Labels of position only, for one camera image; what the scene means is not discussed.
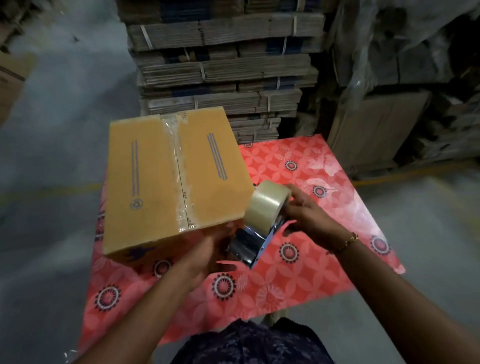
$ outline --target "forearm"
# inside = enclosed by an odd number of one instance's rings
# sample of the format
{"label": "forearm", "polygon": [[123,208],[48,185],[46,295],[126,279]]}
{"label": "forearm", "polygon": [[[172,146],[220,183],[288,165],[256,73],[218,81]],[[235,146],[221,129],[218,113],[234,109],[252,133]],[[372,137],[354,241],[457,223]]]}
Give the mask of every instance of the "forearm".
{"label": "forearm", "polygon": [[407,363],[480,363],[478,342],[365,245],[338,260]]}
{"label": "forearm", "polygon": [[145,364],[189,293],[188,269],[180,264],[158,281],[78,364]]}

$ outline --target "right hand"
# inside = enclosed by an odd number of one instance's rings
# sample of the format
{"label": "right hand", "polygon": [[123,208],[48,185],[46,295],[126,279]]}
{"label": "right hand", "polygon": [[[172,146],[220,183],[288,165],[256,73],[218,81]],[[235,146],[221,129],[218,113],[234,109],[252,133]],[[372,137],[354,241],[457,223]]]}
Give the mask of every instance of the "right hand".
{"label": "right hand", "polygon": [[287,226],[283,236],[296,231],[308,235],[317,245],[335,251],[352,237],[352,233],[333,220],[315,201],[293,184],[285,185],[292,191],[293,200],[284,207],[288,220],[296,220]]}

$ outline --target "dark patterned shirt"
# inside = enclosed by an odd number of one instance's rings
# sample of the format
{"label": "dark patterned shirt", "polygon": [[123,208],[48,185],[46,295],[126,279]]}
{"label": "dark patterned shirt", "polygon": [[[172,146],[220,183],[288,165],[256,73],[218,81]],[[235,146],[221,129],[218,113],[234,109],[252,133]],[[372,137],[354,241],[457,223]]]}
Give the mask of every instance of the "dark patterned shirt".
{"label": "dark patterned shirt", "polygon": [[308,327],[281,318],[272,328],[237,320],[222,332],[192,336],[172,364],[333,364]]}

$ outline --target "tape roll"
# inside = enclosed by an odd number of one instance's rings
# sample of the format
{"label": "tape roll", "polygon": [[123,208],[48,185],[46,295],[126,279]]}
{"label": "tape roll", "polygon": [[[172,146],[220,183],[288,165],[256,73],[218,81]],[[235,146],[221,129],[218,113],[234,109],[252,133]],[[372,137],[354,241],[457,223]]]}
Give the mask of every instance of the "tape roll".
{"label": "tape roll", "polygon": [[287,187],[263,181],[253,192],[243,223],[264,237],[268,236],[280,210],[290,197],[291,191]]}

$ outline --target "concrete floor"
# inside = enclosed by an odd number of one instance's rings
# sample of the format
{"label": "concrete floor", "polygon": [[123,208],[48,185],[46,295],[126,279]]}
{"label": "concrete floor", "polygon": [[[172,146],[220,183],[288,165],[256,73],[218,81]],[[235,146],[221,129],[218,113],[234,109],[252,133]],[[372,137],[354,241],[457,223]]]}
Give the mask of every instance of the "concrete floor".
{"label": "concrete floor", "polygon": [[[103,178],[108,123],[139,114],[135,67],[113,1],[57,1],[11,51],[35,53],[37,65],[0,129],[0,353],[5,363],[65,363],[89,278],[100,198],[91,184]],[[465,170],[358,189],[405,278],[478,337],[479,181]],[[59,190],[76,186],[83,192]],[[356,291],[289,316],[337,363],[402,362]],[[158,348],[155,362],[181,344]]]}

